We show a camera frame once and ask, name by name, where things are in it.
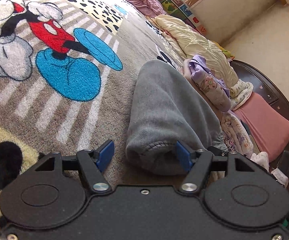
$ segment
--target metal screw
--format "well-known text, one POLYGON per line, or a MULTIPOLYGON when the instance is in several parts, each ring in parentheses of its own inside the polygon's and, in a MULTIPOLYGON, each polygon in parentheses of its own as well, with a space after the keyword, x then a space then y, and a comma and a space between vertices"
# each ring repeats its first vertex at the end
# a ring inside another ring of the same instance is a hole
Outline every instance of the metal screw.
POLYGON ((17 236, 14 235, 14 234, 9 234, 9 235, 6 237, 6 239, 8 239, 8 240, 18 240, 17 236))
POLYGON ((272 237, 271 240, 282 240, 283 239, 283 236, 282 235, 275 235, 272 237))
POLYGON ((195 191, 198 187, 196 184, 193 184, 193 183, 185 183, 181 186, 181 188, 184 191, 191 192, 191 191, 195 191))
POLYGON ((109 188, 109 185, 103 182, 98 182, 94 184, 92 187, 96 191, 106 191, 109 188))
POLYGON ((143 190, 140 191, 140 193, 141 193, 142 195, 148 195, 148 194, 150 193, 150 190, 148 190, 148 189, 143 189, 143 190))

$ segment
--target gray folded blanket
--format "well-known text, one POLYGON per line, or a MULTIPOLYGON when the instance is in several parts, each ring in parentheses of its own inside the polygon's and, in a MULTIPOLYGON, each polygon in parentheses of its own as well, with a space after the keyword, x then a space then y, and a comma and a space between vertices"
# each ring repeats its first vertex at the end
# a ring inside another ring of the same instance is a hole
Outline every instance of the gray folded blanket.
POLYGON ((219 120, 201 95, 171 65, 150 60, 134 90, 126 158, 155 174, 185 174, 174 152, 177 140, 227 151, 219 120))

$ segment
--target mickey mouse blanket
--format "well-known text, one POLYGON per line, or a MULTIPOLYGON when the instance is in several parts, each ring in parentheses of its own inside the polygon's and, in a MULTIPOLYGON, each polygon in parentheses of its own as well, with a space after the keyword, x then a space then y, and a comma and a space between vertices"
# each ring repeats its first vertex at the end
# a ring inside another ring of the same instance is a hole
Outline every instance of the mickey mouse blanket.
POLYGON ((107 139, 115 185, 136 78, 157 58, 182 65, 125 0, 0 0, 0 191, 41 153, 73 155, 107 139))

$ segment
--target pink cushion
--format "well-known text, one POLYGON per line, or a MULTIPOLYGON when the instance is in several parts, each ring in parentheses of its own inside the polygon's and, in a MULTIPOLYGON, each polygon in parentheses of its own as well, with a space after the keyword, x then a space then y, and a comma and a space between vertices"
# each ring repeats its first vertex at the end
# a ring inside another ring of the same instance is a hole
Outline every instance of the pink cushion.
POLYGON ((245 122, 260 151, 267 152, 269 161, 275 160, 289 142, 289 121, 277 113, 257 93, 234 113, 245 122))

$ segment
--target cartoon hand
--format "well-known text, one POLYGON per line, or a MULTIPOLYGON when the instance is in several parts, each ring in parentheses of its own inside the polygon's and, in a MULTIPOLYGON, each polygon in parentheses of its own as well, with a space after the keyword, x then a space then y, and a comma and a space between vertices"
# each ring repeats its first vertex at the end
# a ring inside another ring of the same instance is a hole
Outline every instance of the cartoon hand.
POLYGON ((0 77, 23 81, 31 76, 32 47, 15 33, 0 37, 0 77))
POLYGON ((62 19, 62 11, 53 3, 29 2, 28 9, 33 14, 39 15, 38 20, 43 22, 62 19))

